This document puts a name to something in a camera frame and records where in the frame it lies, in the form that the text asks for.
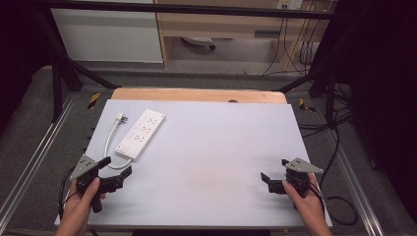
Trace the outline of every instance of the white tabletop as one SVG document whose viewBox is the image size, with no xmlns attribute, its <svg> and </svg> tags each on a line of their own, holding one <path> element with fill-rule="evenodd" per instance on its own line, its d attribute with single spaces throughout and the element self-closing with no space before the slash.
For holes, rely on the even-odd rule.
<svg viewBox="0 0 417 236">
<path fill-rule="evenodd" d="M 107 100 L 86 155 L 101 160 L 118 112 L 129 122 L 114 132 L 108 154 L 146 109 L 166 120 L 132 163 L 124 188 L 107 194 L 89 225 L 111 228 L 280 228 L 303 226 L 285 195 L 268 192 L 261 172 L 284 179 L 282 158 L 310 162 L 290 105 Z M 104 167 L 100 177 L 119 174 Z"/>
</svg>

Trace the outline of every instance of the white cable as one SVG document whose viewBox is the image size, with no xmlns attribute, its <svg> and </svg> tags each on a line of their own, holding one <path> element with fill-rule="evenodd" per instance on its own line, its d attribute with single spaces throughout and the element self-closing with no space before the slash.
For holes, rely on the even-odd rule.
<svg viewBox="0 0 417 236">
<path fill-rule="evenodd" d="M 121 123 L 121 122 L 125 122 L 127 120 L 126 117 L 123 116 L 123 113 L 119 112 L 117 114 L 116 117 L 116 123 L 114 123 L 113 128 L 110 131 L 110 134 L 107 137 L 107 142 L 105 143 L 105 147 L 104 147 L 104 157 L 107 157 L 107 151 L 108 151 L 108 144 L 110 143 L 111 137 L 114 133 L 114 130 L 116 130 L 116 127 Z M 120 165 L 120 166 L 114 166 L 112 164 L 108 164 L 107 166 L 112 168 L 112 169 L 123 169 L 125 167 L 127 167 L 130 163 L 132 162 L 132 159 L 129 159 L 125 164 Z"/>
</svg>

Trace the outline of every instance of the hand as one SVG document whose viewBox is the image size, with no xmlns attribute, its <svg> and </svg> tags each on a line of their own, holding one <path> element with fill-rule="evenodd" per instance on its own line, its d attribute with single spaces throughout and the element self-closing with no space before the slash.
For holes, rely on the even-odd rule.
<svg viewBox="0 0 417 236">
<path fill-rule="evenodd" d="M 71 183 L 70 194 L 72 196 L 77 192 L 77 180 Z M 75 194 L 70 197 L 65 205 L 64 215 L 62 216 L 61 223 L 59 224 L 56 236 L 64 235 L 84 235 L 87 229 L 87 222 L 89 221 L 89 211 L 91 209 L 90 203 L 92 197 L 98 191 L 100 185 L 100 179 L 95 178 L 89 187 L 87 188 L 84 195 Z"/>
<path fill-rule="evenodd" d="M 317 186 L 316 177 L 312 173 L 309 173 L 310 182 Z M 324 213 L 322 210 L 322 204 L 317 196 L 309 190 L 306 198 L 301 198 L 294 187 L 282 181 L 285 192 L 297 206 L 301 219 L 306 225 L 310 235 L 331 235 L 331 232 L 326 224 Z"/>
</svg>

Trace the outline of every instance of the white power strip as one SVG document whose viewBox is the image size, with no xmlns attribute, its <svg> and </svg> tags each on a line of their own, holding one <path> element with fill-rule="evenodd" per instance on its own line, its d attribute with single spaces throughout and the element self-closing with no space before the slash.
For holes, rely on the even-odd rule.
<svg viewBox="0 0 417 236">
<path fill-rule="evenodd" d="M 165 115 L 147 109 L 115 151 L 135 160 L 144 152 L 164 120 Z"/>
</svg>

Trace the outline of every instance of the gray carpet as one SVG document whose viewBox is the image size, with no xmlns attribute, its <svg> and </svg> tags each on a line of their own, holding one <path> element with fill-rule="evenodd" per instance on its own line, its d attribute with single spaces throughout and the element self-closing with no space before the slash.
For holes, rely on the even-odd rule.
<svg viewBox="0 0 417 236">
<path fill-rule="evenodd" d="M 102 73 L 110 82 L 126 87 L 165 87 L 165 88 L 200 88 L 200 89 L 277 89 L 289 83 L 293 78 L 258 76 L 221 76 L 221 75 L 183 75 L 152 73 Z M 90 80 L 83 80 L 89 86 L 95 86 Z M 5 199 L 24 170 L 31 154 L 39 144 L 52 118 L 50 73 L 39 72 L 34 78 L 30 91 L 22 107 L 15 113 L 8 129 L 1 135 L 0 158 L 0 201 Z M 288 94 L 288 102 L 293 105 L 297 122 L 300 124 L 321 124 L 317 112 L 300 110 L 299 97 L 308 105 L 306 83 L 296 91 Z M 51 146 L 48 154 L 37 170 L 21 203 L 12 216 L 7 229 L 32 229 L 53 231 L 53 222 L 57 215 L 58 191 L 65 172 L 72 167 L 87 148 L 88 137 L 98 121 L 104 102 L 111 96 L 111 90 L 101 92 L 93 110 L 88 110 L 93 88 L 78 93 L 76 102 L 68 118 Z M 339 127 L 340 141 L 349 156 L 356 174 L 361 179 L 363 188 L 371 202 L 386 235 L 417 235 L 416 224 L 409 218 L 392 186 L 383 172 L 374 171 L 369 157 L 357 135 L 354 124 L 345 123 Z M 305 145 L 312 162 L 325 168 L 333 153 L 328 134 L 321 132 L 306 138 Z M 337 161 L 330 169 L 323 185 L 326 197 L 340 196 L 350 200 L 351 197 L 340 173 Z M 338 201 L 331 202 L 329 212 L 342 220 L 352 219 L 349 207 Z M 336 235 L 366 235 L 367 231 L 359 218 L 352 226 L 333 223 L 332 232 Z"/>
</svg>

